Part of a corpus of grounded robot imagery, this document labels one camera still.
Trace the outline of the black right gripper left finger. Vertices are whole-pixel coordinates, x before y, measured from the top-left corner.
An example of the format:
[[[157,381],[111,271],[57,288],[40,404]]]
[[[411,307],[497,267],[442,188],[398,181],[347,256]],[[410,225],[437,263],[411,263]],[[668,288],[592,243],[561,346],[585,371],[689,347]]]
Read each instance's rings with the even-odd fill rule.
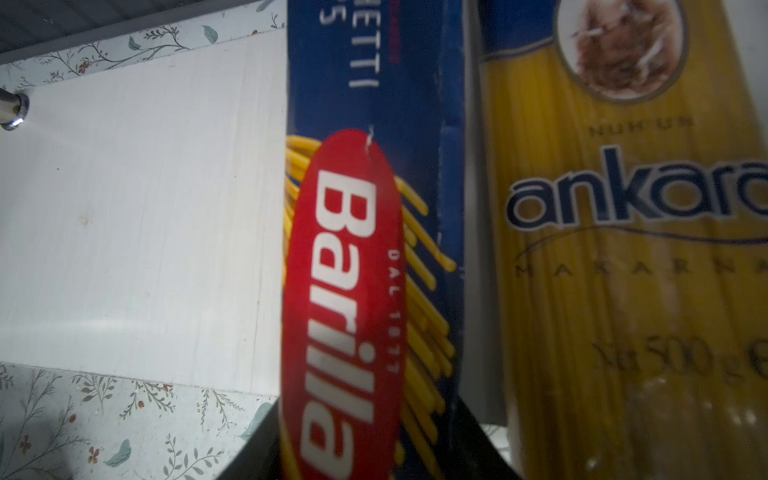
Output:
[[[280,479],[279,405],[271,404],[243,448],[218,475],[219,480]]]

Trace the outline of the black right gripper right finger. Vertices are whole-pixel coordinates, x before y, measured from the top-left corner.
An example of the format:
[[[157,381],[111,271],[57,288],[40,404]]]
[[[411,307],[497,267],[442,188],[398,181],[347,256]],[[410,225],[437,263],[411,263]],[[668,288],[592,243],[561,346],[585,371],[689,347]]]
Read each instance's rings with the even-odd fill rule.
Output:
[[[452,478],[519,479],[461,399],[457,400],[452,419]]]

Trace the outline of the blue Barilla spaghetti box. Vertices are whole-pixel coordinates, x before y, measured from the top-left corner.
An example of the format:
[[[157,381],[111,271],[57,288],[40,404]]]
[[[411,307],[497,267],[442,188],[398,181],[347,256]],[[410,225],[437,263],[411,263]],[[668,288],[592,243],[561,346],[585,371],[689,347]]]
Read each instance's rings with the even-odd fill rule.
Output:
[[[288,5],[285,479],[444,479],[463,333],[458,1]]]

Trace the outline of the blue yellow spaghetti bag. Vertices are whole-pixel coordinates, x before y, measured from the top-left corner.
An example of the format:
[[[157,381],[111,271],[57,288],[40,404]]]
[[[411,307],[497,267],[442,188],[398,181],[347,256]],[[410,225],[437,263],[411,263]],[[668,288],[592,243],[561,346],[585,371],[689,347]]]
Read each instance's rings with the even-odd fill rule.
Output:
[[[719,1],[482,1],[526,479],[767,475],[767,145]]]

